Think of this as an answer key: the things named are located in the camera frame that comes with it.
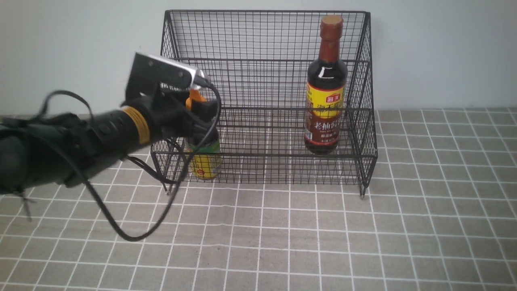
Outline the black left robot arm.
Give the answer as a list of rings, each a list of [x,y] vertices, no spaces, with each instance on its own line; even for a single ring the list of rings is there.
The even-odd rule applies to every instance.
[[[72,188],[118,160],[174,137],[202,139],[218,121],[220,102],[162,89],[127,98],[119,109],[80,118],[64,113],[1,121],[1,194],[50,183]]]

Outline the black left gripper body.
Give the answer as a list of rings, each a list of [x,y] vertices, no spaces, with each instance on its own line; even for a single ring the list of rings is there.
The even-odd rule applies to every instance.
[[[202,140],[209,132],[218,110],[217,101],[208,101],[198,90],[156,92],[151,108],[153,119],[164,131],[163,137]]]

